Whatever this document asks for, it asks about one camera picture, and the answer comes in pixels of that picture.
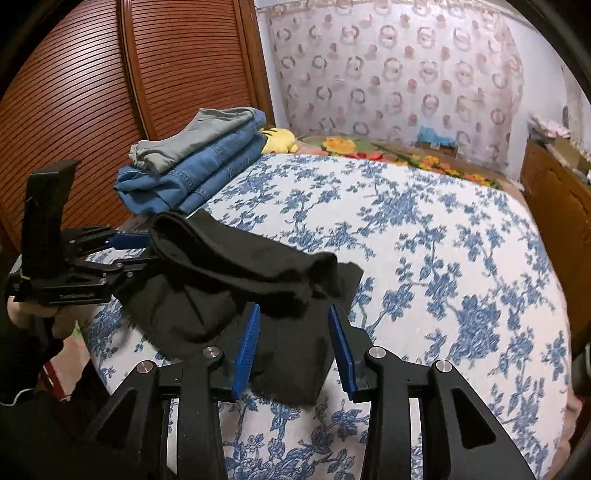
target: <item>pink curtain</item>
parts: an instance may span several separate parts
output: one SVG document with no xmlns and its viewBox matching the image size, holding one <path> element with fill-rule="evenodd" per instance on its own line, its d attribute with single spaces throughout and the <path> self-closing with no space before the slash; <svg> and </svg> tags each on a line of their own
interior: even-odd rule
<svg viewBox="0 0 591 480">
<path fill-rule="evenodd" d="M 503 173 L 523 67 L 503 18 L 438 0 L 308 0 L 265 9 L 290 127 L 410 144 L 421 125 Z"/>
</svg>

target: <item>yellow flower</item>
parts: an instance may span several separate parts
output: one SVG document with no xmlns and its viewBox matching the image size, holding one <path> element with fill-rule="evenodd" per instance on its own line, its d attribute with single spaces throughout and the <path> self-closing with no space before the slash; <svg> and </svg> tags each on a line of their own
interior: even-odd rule
<svg viewBox="0 0 591 480">
<path fill-rule="evenodd" d="M 342 137 L 326 137 L 322 145 L 328 152 L 340 155 L 350 155 L 356 148 L 353 140 Z"/>
<path fill-rule="evenodd" d="M 433 157 L 433 155 L 428 155 L 423 159 L 427 165 L 435 165 L 435 163 L 439 163 L 439 159 L 437 157 Z"/>
</svg>

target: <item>stack of folded clothes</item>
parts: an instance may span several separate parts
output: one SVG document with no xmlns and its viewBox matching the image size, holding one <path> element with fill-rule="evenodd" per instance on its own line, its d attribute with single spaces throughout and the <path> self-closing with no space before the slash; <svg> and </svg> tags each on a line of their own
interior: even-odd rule
<svg viewBox="0 0 591 480">
<path fill-rule="evenodd" d="M 260 158 L 264 124 L 265 114 L 255 108 L 201 109 L 175 136 L 133 145 L 133 166 L 119 169 L 115 190 L 136 215 L 188 215 Z"/>
</svg>

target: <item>blue floral pattern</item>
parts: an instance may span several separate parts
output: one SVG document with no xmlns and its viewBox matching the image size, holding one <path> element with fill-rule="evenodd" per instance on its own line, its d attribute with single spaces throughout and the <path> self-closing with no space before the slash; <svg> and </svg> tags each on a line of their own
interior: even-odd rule
<svg viewBox="0 0 591 480">
<path fill-rule="evenodd" d="M 570 381 L 563 293 L 529 213 L 504 192 L 436 173 L 346 158 L 265 155 L 204 208 L 220 221 L 365 271 L 350 321 L 403 359 L 447 358 L 507 429 L 537 478 L 561 436 Z M 138 255 L 106 251 L 97 261 Z M 143 359 L 168 360 L 112 300 L 84 328 L 113 391 Z M 232 480 L 359 478 L 369 404 L 332 368 L 315 408 L 250 392 L 220 404 Z M 171 409 L 168 464 L 176 465 Z M 411 403 L 413 479 L 421 478 Z"/>
</svg>

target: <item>gray folded garment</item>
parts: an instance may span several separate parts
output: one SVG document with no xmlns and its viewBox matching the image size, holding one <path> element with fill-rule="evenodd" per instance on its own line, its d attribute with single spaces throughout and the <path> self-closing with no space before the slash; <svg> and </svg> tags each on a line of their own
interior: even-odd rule
<svg viewBox="0 0 591 480">
<path fill-rule="evenodd" d="M 140 140 L 131 146 L 129 157 L 134 167 L 164 173 L 191 153 L 231 132 L 253 116 L 253 107 L 225 110 L 201 108 L 178 134 L 159 141 Z"/>
</svg>

